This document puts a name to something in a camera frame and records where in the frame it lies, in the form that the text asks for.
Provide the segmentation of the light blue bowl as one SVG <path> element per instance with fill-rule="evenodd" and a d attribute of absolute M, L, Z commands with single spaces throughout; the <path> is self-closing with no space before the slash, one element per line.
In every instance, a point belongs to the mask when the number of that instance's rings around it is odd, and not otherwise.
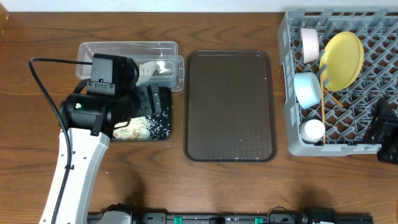
<path fill-rule="evenodd" d="M 312 72 L 295 74 L 294 92 L 298 103 L 303 109 L 315 106 L 321 101 L 320 83 Z"/>

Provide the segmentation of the rice and food scraps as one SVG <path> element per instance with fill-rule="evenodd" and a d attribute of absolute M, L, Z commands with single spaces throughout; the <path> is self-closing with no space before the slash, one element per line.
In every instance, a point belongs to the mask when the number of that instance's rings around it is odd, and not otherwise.
<path fill-rule="evenodd" d="M 171 133 L 171 121 L 168 114 L 153 114 L 133 118 L 130 122 L 115 125 L 112 141 L 163 141 Z"/>

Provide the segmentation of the white tissue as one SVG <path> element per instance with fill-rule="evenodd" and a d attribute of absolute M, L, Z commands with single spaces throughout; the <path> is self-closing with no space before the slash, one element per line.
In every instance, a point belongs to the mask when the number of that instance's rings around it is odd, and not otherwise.
<path fill-rule="evenodd" d="M 139 78 L 136 83 L 137 86 L 143 85 L 145 82 L 148 82 L 150 78 L 154 75 L 157 69 L 156 61 L 146 62 L 144 64 L 139 65 Z"/>

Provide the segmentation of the wooden chopstick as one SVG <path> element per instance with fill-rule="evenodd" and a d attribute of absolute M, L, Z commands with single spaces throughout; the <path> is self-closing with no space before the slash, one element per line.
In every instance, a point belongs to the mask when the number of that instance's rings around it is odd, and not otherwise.
<path fill-rule="evenodd" d="M 303 70 L 303 68 L 302 68 L 300 65 L 297 66 L 297 70 L 299 71 L 299 73 L 304 73 L 304 70 Z M 340 103 L 329 91 L 327 91 L 326 88 L 324 88 L 324 93 L 330 95 L 330 96 L 331 96 L 331 99 L 332 99 L 338 106 L 343 107 L 343 104 Z"/>
<path fill-rule="evenodd" d="M 324 101 L 324 79 L 323 79 L 323 74 L 320 74 L 320 88 L 321 88 L 321 116 L 322 116 L 322 123 L 323 123 L 323 127 L 324 127 L 324 132 L 323 132 L 323 144 L 326 143 L 326 124 L 325 124 L 325 101 Z"/>

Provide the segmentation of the pink bowl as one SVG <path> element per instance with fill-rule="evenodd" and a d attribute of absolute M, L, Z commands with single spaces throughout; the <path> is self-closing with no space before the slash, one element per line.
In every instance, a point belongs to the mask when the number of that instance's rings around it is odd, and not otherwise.
<path fill-rule="evenodd" d="M 318 32 L 315 29 L 301 28 L 303 63 L 316 60 L 320 54 Z"/>

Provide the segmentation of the white plastic cup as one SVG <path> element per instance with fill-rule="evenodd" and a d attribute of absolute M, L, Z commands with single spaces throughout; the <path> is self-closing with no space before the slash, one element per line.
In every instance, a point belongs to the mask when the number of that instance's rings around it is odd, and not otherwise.
<path fill-rule="evenodd" d="M 305 142 L 317 143 L 325 133 L 325 125 L 320 120 L 311 119 L 302 123 L 299 131 Z"/>

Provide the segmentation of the yellow plate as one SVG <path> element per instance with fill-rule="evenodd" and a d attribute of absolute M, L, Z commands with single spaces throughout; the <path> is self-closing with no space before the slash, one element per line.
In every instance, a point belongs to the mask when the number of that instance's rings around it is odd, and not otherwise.
<path fill-rule="evenodd" d="M 325 88 L 340 91 L 348 88 L 358 77 L 364 62 L 362 42 L 352 32 L 336 34 L 326 45 L 320 60 L 322 72 L 328 80 Z"/>

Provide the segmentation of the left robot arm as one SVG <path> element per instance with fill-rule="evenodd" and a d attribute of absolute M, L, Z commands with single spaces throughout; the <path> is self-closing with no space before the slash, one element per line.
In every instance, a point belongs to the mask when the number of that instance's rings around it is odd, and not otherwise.
<path fill-rule="evenodd" d="M 133 118 L 160 113 L 159 87 L 139 86 L 140 77 L 155 73 L 154 61 L 94 54 L 91 75 L 56 106 L 38 75 L 38 86 L 61 127 L 57 165 L 41 223 L 85 223 L 99 166 L 113 132 Z"/>

